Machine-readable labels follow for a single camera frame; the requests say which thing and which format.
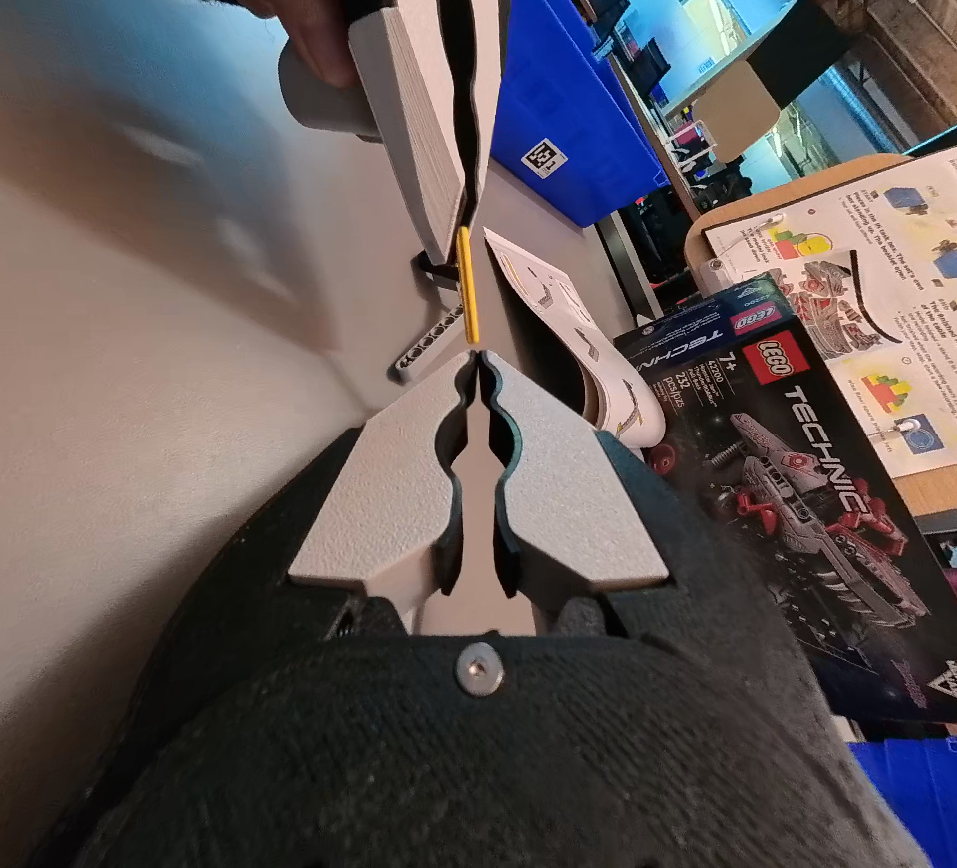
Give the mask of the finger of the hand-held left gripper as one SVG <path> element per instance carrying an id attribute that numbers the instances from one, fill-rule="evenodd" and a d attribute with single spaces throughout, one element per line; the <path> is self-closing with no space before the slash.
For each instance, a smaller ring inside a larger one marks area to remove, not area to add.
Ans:
<path id="1" fill-rule="evenodd" d="M 465 207 L 479 204 L 505 72 L 511 0 L 451 0 L 453 120 Z"/>
<path id="2" fill-rule="evenodd" d="M 444 264 L 480 192 L 480 0 L 383 0 L 349 45 L 414 229 Z"/>

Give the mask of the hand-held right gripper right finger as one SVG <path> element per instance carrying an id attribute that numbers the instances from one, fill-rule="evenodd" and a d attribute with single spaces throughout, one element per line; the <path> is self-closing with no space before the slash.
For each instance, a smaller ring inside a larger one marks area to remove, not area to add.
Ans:
<path id="1" fill-rule="evenodd" d="M 494 558 L 507 596 L 658 586 L 667 566 L 597 431 L 496 353 L 480 354 L 489 447 L 501 465 Z"/>

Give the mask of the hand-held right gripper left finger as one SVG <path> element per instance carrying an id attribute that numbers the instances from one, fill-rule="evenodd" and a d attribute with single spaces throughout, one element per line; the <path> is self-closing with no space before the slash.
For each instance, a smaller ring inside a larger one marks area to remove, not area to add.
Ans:
<path id="1" fill-rule="evenodd" d="M 477 355 L 462 352 L 367 420 L 288 571 L 362 596 L 451 594 Z"/>

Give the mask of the grey bent toy beam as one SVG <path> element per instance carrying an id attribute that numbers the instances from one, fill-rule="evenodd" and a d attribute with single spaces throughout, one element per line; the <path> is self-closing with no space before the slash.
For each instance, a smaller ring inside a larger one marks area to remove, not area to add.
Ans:
<path id="1" fill-rule="evenodd" d="M 464 341 L 463 306 L 457 303 L 444 308 L 437 321 L 391 364 L 387 375 L 396 384 L 410 384 L 419 379 L 449 346 Z"/>

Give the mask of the yellow toy axle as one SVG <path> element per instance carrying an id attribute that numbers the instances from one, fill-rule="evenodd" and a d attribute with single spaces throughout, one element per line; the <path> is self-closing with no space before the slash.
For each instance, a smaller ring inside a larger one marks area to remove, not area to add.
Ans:
<path id="1" fill-rule="evenodd" d="M 456 264 L 459 271 L 459 289 L 466 342 L 469 346 L 477 346 L 480 342 L 479 313 L 470 232 L 466 225 L 461 225 L 456 233 Z"/>

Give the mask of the grey desk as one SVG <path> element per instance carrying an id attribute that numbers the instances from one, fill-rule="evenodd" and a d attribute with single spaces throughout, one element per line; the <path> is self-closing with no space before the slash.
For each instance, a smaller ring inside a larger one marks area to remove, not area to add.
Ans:
<path id="1" fill-rule="evenodd" d="M 2 866 L 209 560 L 401 394 L 440 312 L 385 151 L 284 107 L 284 39 L 198 0 L 2 0 Z"/>

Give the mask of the white instruction booklet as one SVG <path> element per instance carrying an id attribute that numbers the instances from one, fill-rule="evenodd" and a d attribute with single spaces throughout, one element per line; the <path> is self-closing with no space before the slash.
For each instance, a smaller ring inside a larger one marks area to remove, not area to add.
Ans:
<path id="1" fill-rule="evenodd" d="M 583 417 L 634 453 L 660 444 L 666 421 L 657 396 L 595 323 L 571 277 L 488 228 L 484 234 L 509 285 L 575 361 Z"/>

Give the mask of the dark toy set box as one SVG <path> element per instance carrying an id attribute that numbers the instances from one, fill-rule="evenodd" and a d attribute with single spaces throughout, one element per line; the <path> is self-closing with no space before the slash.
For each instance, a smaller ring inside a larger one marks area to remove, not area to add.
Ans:
<path id="1" fill-rule="evenodd" d="M 750 560 L 832 711 L 955 723 L 956 603 L 940 553 L 772 276 L 615 345 L 664 411 L 648 465 Z"/>

